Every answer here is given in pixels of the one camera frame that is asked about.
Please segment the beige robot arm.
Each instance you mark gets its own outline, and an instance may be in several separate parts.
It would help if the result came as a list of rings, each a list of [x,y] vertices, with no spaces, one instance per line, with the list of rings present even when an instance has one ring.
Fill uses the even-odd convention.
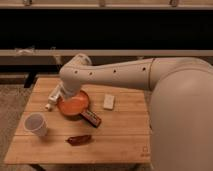
[[[196,57],[149,58],[93,66],[77,55],[60,70],[66,97],[82,85],[150,93],[153,171],[213,171],[213,65]]]

